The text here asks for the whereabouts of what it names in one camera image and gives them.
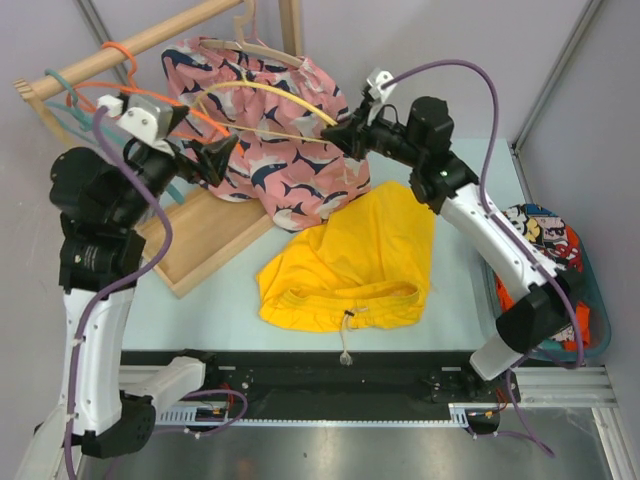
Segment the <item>yellow hanger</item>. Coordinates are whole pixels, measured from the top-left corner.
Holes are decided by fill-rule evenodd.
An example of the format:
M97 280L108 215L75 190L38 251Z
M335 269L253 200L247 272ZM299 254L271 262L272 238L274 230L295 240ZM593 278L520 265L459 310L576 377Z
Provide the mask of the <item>yellow hanger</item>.
M281 98L286 99L287 101L297 104L301 107L303 107L306 111L312 113L313 115L317 116L318 118L320 118L324 124L326 126L336 126L338 124L338 122L333 119L332 117L330 117L327 113L325 113L323 110L319 109L318 107L312 105L311 103L307 102L306 100L290 93L287 91L284 91L282 89L279 89L275 86L271 86L271 85L266 85L266 84L260 84L257 82L253 82L253 81L249 81L246 78L243 78L242 80L233 80L233 81L227 81L227 82L221 82L221 83L215 83L210 85L209 87L207 87L206 89L202 90L201 92L198 93L198 95L195 97L194 101L193 101L193 105L196 106L198 108L198 110L203 113L206 117L209 117L209 114L205 111L204 105L203 105L203 101L204 98L207 97L210 93L216 91L216 90L220 90L220 89L227 89L227 88L233 88L233 87L238 87L238 88L248 88L248 89L255 89L255 90L263 90L266 92L269 92L271 94L274 94L276 96L279 96ZM270 130L261 130L261 129L255 129L255 128L249 128L249 127L241 127L239 125L233 125L230 124L231 128L234 128L236 130L246 130L246 131L251 131L254 133L260 133L260 134L268 134L268 135L273 135L275 137L280 137L280 138L287 138L287 139L293 139L293 140L301 140L301 141L307 141L307 142L312 142L312 143L325 143L325 140L322 139L318 139L318 138L312 138L312 137L305 137L305 136L297 136L297 135L290 135L290 134L286 134L286 133L281 133L281 132L273 132Z

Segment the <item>yellow shorts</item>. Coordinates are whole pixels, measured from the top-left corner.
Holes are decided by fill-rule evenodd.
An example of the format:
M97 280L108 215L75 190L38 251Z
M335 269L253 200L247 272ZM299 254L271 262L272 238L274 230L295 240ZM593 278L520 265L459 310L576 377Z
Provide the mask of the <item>yellow shorts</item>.
M393 330L420 322L431 289L436 216L385 182L296 235L257 274L259 317L293 331Z

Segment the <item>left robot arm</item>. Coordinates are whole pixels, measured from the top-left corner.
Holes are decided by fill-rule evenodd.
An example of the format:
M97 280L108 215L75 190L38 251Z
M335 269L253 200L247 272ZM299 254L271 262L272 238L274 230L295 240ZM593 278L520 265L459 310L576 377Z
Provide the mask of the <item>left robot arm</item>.
M67 315L63 446L106 459L139 451L157 416L193 393L207 400L221 387L206 355L187 350L141 384L124 390L119 367L125 324L139 278L152 270L136 226L159 209L175 178L218 185L238 138L190 141L169 137L188 116L185 106L159 106L106 96L93 118L96 147L62 153L50 171L49 198L64 241L59 283Z

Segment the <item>orange hanger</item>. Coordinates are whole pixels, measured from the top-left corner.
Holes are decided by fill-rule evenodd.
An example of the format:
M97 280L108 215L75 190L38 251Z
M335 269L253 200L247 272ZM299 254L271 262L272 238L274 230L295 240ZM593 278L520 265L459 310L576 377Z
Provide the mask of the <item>orange hanger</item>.
M83 112L86 113L95 113L96 112L96 106L85 96L83 96L81 93L77 92L78 88L111 88L111 89L117 89L120 92L124 92L127 94L141 94L147 97L152 97L154 99L160 100L161 102L163 102L164 104L167 105L171 105L173 107L184 107L184 104L180 103L177 100L171 99L167 96L163 96L161 94L158 94L156 92L152 92L149 90L144 90L144 89L140 89L138 87L138 85L136 84L134 75L138 70L138 63L136 61L136 58L134 55L131 54L131 52L124 47L122 44L118 43L118 42L114 42L114 41L108 41L108 42L104 42L101 45L102 49L115 49L116 51L120 52L121 54L124 55L124 57L131 63L131 67L126 71L126 84L122 85L122 84L116 84L116 83L109 83L109 82L93 82L93 81L85 81L85 82L81 82L79 84L76 85L76 87L72 87L71 88L71 92L67 94L66 99L65 99L65 104L67 107L72 107L73 105L75 105L77 102L80 102L80 106L79 109ZM201 122L203 122L206 126L209 126L212 128L212 133L209 136L203 136L202 134L197 134L197 135L190 135L184 132L179 132L179 128L176 127L173 132L171 133L171 136L174 137L179 137L185 140L197 140L203 144L209 144L212 143L214 140L220 140L223 137L230 137L231 133L225 128L223 127L221 124L219 124L218 122L212 120L211 118L209 118L208 116L206 116L204 113L200 113L198 111L196 111L194 108L190 107L189 108L189 113L187 114L187 116L180 122L180 125L182 125L183 123L185 123L187 126L189 126L193 131L196 131L196 127L193 125L193 123L195 122L195 120L198 119Z

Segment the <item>teal hanger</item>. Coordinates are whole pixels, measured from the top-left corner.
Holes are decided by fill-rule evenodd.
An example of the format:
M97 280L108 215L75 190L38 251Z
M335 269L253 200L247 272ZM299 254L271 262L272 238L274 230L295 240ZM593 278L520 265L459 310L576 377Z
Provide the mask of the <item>teal hanger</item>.
M54 118L56 119L58 124L67 133L71 133L76 138L84 141L87 144L97 146L98 143L96 142L93 134L89 133L90 131L92 131L93 112L95 111L95 107L89 105L90 102L85 97L82 97L74 89L74 87L72 87L71 84L67 80L65 80L57 71L51 68L47 68L45 69L44 73L46 76L52 77L61 86L63 86L64 90L69 94L70 97L68 101L65 100L64 104L55 101L45 102L45 105L47 107L53 107L54 110L64 112L75 120L75 126L70 126L61 117L54 114ZM81 108L81 100L84 102L82 106L85 106L85 109ZM115 145L119 147L125 146L127 140L110 126L101 126L101 131L105 135L105 137L111 140ZM183 204L185 202L184 195L172 183L169 185L167 191L169 196L176 203Z

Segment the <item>pink shark print shorts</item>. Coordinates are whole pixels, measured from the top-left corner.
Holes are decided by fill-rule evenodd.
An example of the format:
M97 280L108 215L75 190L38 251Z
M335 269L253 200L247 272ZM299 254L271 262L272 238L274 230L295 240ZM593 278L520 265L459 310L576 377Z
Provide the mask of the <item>pink shark print shorts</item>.
M336 121L349 108L336 82L311 59L293 68L277 60L240 51L206 49L203 37L167 47L161 62L169 94L193 105L199 92L212 84L242 80L275 86L327 113ZM236 130L230 124L290 135L320 138L324 122L303 107L263 90L227 88L210 93L203 105L209 118L239 138L224 180L211 192L229 202L259 200L280 228L296 232L319 225L336 210L363 196L371 187L369 164L344 155L330 143L312 143ZM193 131L209 136L212 128L196 119Z

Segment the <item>beige hanger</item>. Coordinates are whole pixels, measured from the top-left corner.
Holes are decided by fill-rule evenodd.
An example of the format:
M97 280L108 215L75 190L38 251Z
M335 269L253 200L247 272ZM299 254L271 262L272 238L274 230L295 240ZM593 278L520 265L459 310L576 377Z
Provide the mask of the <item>beige hanger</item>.
M233 18L233 40L205 39L200 41L200 45L206 49L225 49L240 51L247 54L277 60L293 68L299 68L303 61L291 54L281 50L273 49L261 41L252 42L245 37L244 27L252 24L255 20L256 2L254 0L244 0L245 10L241 15Z

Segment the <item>colourful cartoon print shorts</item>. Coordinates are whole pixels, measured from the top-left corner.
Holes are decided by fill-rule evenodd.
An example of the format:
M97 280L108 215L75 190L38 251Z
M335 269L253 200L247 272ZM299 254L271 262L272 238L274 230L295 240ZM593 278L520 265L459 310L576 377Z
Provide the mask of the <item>colourful cartoon print shorts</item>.
M560 216L533 203L511 206L503 214L518 232L562 270L583 272L581 240Z

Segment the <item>wooden clothes rack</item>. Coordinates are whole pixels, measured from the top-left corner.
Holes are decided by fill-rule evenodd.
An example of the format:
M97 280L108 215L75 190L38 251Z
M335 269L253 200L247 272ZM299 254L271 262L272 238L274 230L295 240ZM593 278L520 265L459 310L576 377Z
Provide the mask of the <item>wooden clothes rack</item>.
M154 25L121 44L131 54L138 55L160 43L230 10L243 1L204 1L157 25ZM284 52L301 54L299 1L279 1ZM71 86L88 81L106 70L120 65L126 58L114 49L97 53L62 69L60 75ZM21 98L30 105L49 131L65 146L76 142L58 124L45 100L61 93L64 88L46 76L29 83L24 79L13 82ZM154 267L157 275L173 293L184 297L207 277L224 266L242 250L272 228L273 223L255 201L234 204L215 199L198 187L187 194L183 205L169 206L168 214L174 228L174 240L168 254ZM148 241L145 258L150 259L161 245L161 223L155 218L140 229Z

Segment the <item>teal laundry basket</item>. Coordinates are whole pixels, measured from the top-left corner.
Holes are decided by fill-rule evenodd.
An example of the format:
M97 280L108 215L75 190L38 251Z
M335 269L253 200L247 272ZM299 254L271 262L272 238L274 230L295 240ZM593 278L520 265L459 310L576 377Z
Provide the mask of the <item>teal laundry basket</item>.
M582 273L585 275L588 283L583 297L580 301L583 301L590 308L588 328L590 333L590 344L586 348L583 346L584 359L586 360L588 358L595 358L602 355L608 348L611 341L611 325L608 320L606 309L600 296L599 287L597 285L597 282L595 281L593 269L586 255L582 240L581 244L584 264ZM497 275L495 273L492 273L491 275L493 276L493 279L490 283L491 287L493 288L493 292L491 293L492 309L494 314L496 314L497 316L504 312L501 310L496 293L494 275ZM561 345L558 345L555 342L550 341L549 339L542 342L541 345L534 351L532 355L533 358L544 361L553 361L551 358L549 358L548 355L546 355L551 354L552 357L561 362L574 362L576 360L577 351L564 350Z

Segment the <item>aluminium frame rail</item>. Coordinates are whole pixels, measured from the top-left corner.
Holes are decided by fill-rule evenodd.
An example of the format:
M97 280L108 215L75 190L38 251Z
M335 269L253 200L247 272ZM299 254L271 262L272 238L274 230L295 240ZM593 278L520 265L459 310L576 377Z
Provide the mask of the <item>aluminium frame rail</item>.
M382 400L495 405L513 395L529 405L601 406L615 402L609 377L602 368L569 371L523 367L482 381L456 367L409 366L220 366L205 375L204 391L240 391L251 404L295 401L304 404L371 405Z

